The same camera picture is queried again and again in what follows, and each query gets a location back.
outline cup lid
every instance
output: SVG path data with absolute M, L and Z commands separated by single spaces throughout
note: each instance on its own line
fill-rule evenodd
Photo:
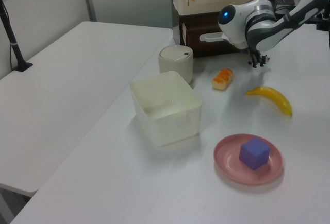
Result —
M 192 54 L 192 49 L 183 45 L 170 45 L 165 47 L 159 55 L 162 58 L 178 60 L 188 58 Z

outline floor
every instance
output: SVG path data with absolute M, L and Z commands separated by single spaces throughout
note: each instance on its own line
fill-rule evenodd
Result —
M 0 224 L 10 224 L 29 200 L 29 197 L 0 188 Z

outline pink plate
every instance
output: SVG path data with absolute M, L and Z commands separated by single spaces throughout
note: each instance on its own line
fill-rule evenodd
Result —
M 267 164 L 255 171 L 239 159 L 241 145 L 253 137 L 258 137 L 270 146 Z M 266 139 L 251 134 L 230 135 L 219 141 L 214 149 L 214 161 L 227 177 L 236 182 L 250 185 L 264 184 L 274 180 L 280 175 L 283 168 L 279 150 Z

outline drawer handle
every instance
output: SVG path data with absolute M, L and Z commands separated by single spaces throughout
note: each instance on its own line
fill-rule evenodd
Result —
M 205 33 L 200 35 L 200 41 L 206 41 L 206 42 L 222 41 L 223 40 L 222 34 L 223 32 Z

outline plastic container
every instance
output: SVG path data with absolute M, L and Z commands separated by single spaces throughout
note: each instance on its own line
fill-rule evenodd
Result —
M 196 135 L 202 101 L 178 72 L 130 83 L 137 118 L 150 141 L 163 146 Z

